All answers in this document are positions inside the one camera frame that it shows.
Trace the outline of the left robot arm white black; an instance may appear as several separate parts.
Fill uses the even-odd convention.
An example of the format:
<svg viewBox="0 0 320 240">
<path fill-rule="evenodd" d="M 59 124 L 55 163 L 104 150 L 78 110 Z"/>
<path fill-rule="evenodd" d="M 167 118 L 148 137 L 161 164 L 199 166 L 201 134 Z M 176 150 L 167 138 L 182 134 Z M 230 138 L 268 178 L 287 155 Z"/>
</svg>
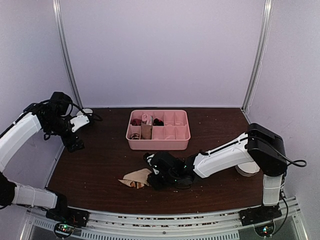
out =
<svg viewBox="0 0 320 240">
<path fill-rule="evenodd" d="M 73 103 L 65 93 L 55 91 L 50 99 L 31 103 L 19 117 L 0 135 L 0 170 L 3 172 L 15 153 L 35 134 L 43 131 L 43 139 L 59 136 L 63 146 L 73 153 L 84 149 L 77 131 L 103 119 L 89 108 Z M 46 217 L 71 225 L 84 227 L 89 213 L 73 210 L 67 197 L 61 193 L 32 187 L 9 180 L 0 175 L 0 207 L 10 205 L 37 207 Z"/>
</svg>

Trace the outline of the pink divided organizer box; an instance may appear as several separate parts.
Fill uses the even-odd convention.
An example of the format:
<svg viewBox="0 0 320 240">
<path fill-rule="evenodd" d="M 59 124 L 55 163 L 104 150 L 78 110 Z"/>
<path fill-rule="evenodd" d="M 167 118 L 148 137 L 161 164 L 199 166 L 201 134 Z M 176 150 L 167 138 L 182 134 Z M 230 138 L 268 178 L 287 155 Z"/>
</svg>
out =
<svg viewBox="0 0 320 240">
<path fill-rule="evenodd" d="M 141 119 L 143 114 L 152 115 L 153 120 L 157 118 L 164 122 L 164 126 L 152 127 L 151 140 L 140 139 L 141 127 L 130 124 L 132 119 Z M 187 112 L 182 109 L 133 110 L 130 113 L 126 139 L 132 150 L 185 150 L 191 139 Z"/>
</svg>

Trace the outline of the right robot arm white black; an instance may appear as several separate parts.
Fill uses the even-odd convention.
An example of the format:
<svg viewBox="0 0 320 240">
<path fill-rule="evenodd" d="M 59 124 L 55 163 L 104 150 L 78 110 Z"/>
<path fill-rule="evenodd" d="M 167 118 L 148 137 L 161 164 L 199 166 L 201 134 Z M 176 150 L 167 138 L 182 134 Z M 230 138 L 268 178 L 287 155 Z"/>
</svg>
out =
<svg viewBox="0 0 320 240">
<path fill-rule="evenodd" d="M 185 160 L 180 160 L 167 151 L 146 153 L 143 159 L 152 168 L 147 182 L 155 190 L 166 186 L 189 188 L 195 179 L 205 179 L 231 167 L 237 167 L 248 174 L 262 171 L 262 203 L 258 207 L 240 211 L 244 226 L 281 217 L 280 191 L 288 167 L 307 166 L 304 159 L 289 159 L 283 138 L 257 123 L 251 123 L 246 132 L 236 139 L 215 149 L 199 151 Z"/>
</svg>

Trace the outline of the argyle black red orange sock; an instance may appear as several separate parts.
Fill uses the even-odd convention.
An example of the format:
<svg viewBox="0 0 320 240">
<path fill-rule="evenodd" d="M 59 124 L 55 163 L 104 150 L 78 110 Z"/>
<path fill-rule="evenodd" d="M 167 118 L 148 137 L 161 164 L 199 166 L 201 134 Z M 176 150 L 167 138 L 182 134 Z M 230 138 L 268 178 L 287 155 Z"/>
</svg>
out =
<svg viewBox="0 0 320 240">
<path fill-rule="evenodd" d="M 164 126 L 164 125 L 165 125 L 164 122 L 159 118 L 155 118 L 153 120 L 153 126 L 161 127 L 161 126 Z"/>
</svg>

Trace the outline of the striped beige green sock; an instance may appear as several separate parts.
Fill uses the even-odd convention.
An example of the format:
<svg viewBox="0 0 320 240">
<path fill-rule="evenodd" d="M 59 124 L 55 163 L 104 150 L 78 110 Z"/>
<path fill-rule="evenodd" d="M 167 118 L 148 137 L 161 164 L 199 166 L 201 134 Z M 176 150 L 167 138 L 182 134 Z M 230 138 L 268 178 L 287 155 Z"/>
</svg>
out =
<svg viewBox="0 0 320 240">
<path fill-rule="evenodd" d="M 149 187 L 150 184 L 148 183 L 148 176 L 151 173 L 151 170 L 143 168 L 124 175 L 123 178 L 118 181 L 130 188 L 140 189 L 145 186 Z"/>
</svg>

